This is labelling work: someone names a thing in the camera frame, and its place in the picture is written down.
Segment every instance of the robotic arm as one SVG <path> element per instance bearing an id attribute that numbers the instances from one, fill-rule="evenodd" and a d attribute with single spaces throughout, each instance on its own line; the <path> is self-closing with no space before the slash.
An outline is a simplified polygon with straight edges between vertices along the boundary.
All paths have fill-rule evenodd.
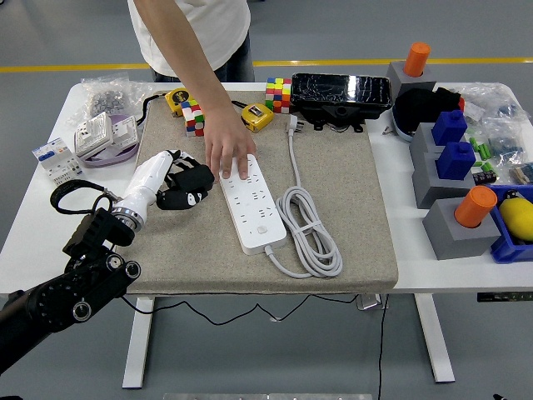
<path id="1" fill-rule="evenodd" d="M 171 172 L 172 166 L 182 171 Z M 168 189 L 161 191 L 164 182 Z M 207 196 L 213 182 L 206 165 L 184 152 L 165 151 L 137 168 L 124 199 L 86 181 L 68 181 L 58 187 L 50 201 L 60 213 L 87 215 L 63 249 L 70 256 L 65 273 L 26 292 L 12 293 L 0 310 L 0 374 L 50 333 L 86 322 L 111 300 L 124 295 L 140 276 L 137 262 L 125 261 L 105 242 L 129 246 L 146 223 L 149 206 L 157 203 L 167 210 L 191 208 Z M 93 210 L 59 207 L 61 198 L 84 187 L 101 190 L 104 194 L 99 198 L 108 198 L 114 207 L 96 209 L 98 200 Z"/>

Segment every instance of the blue tray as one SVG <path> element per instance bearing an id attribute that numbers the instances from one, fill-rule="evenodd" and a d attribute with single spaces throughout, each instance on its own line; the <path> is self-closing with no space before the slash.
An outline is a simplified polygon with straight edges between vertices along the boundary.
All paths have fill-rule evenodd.
<path id="1" fill-rule="evenodd" d="M 496 196 L 498 196 L 498 202 L 503 200 L 506 192 L 511 189 L 517 190 L 518 193 L 524 196 L 524 198 L 533 202 L 533 186 L 490 185 L 489 188 L 491 188 L 494 193 L 496 193 Z M 501 237 L 491 246 L 491 254 L 494 261 L 500 264 L 509 264 L 518 261 L 533 261 L 533 244 L 516 244 L 513 241 L 513 238 L 503 222 L 498 207 L 492 209 L 491 215 L 501 232 Z"/>

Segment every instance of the gray floor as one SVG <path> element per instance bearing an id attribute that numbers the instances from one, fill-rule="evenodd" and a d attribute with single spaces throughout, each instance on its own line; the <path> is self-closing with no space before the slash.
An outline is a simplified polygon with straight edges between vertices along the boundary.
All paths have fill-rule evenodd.
<path id="1" fill-rule="evenodd" d="M 532 57 L 530 0 L 267 0 L 250 2 L 256 60 L 404 58 L 431 44 L 433 58 Z M 142 63 L 126 2 L 6 0 L 0 67 Z M 434 65 L 441 82 L 501 82 L 533 112 L 531 64 Z M 294 72 L 382 75 L 386 66 L 259 67 L 258 81 Z M 4 243 L 71 86 L 112 71 L 0 73 L 0 243 Z M 148 71 L 131 71 L 149 80 Z M 282 316 L 302 297 L 184 297 L 216 321 L 256 302 Z M 160 304 L 181 300 L 164 299 Z M 474 293 L 435 296 L 456 374 L 435 384 L 411 295 L 391 296 L 385 322 L 384 399 L 531 398 L 531 304 L 479 304 Z M 213 327 L 185 308 L 153 320 L 145 385 L 121 389 L 131 311 L 116 300 L 84 326 L 49 337 L 0 377 L 0 396 L 161 399 L 164 393 L 371 393 L 378 387 L 380 312 L 310 299 L 285 322 L 260 312 Z"/>

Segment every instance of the person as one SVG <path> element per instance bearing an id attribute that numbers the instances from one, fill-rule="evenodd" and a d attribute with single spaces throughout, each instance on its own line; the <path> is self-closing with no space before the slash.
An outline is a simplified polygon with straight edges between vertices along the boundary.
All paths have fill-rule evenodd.
<path id="1" fill-rule="evenodd" d="M 142 55 L 157 82 L 182 82 L 202 107 L 206 165 L 241 179 L 256 145 L 221 80 L 253 81 L 246 0 L 128 0 Z"/>

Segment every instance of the gray holder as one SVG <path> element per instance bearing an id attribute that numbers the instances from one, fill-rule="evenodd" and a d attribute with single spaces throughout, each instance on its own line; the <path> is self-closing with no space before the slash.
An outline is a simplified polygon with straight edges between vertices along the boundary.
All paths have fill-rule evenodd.
<path id="1" fill-rule="evenodd" d="M 471 173 L 465 179 L 440 179 L 435 161 L 440 154 L 425 152 L 424 162 L 412 175 L 415 200 L 418 208 L 429 210 L 439 198 L 463 198 L 475 186 Z"/>
<path id="2" fill-rule="evenodd" d="M 409 143 L 409 152 L 415 169 L 424 164 L 424 153 L 442 153 L 445 146 L 437 146 L 431 130 L 435 124 L 433 122 L 421 122 L 413 135 L 413 140 Z"/>
<path id="3" fill-rule="evenodd" d="M 437 260 L 480 256 L 500 237 L 491 215 L 478 227 L 460 225 L 454 212 L 463 197 L 436 200 L 422 220 Z"/>
<path id="4" fill-rule="evenodd" d="M 392 100 L 402 93 L 411 89 L 427 89 L 433 90 L 436 85 L 436 79 L 433 77 L 431 70 L 424 68 L 424 73 L 420 77 L 410 77 L 403 72 L 403 67 L 406 65 L 405 61 L 393 61 L 389 64 L 389 69 L 386 72 L 386 77 L 391 81 L 391 95 Z"/>

